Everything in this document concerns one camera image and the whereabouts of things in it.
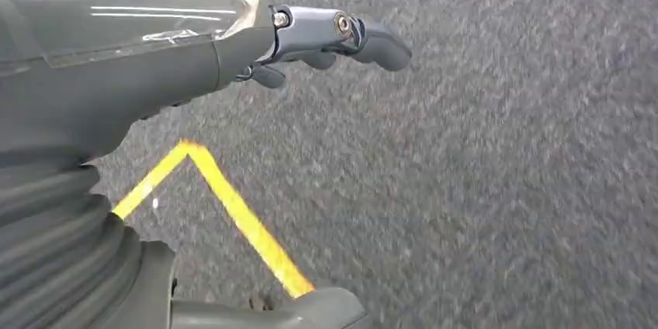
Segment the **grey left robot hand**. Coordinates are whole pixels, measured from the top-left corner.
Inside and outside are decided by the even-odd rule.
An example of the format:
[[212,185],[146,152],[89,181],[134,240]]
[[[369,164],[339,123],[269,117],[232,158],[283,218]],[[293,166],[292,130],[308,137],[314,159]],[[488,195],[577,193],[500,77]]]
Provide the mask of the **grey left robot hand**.
[[372,328],[342,288],[274,310],[173,297],[175,255],[92,193],[92,160],[162,109],[279,62],[405,68],[393,31],[340,9],[267,0],[1,0],[3,328]]

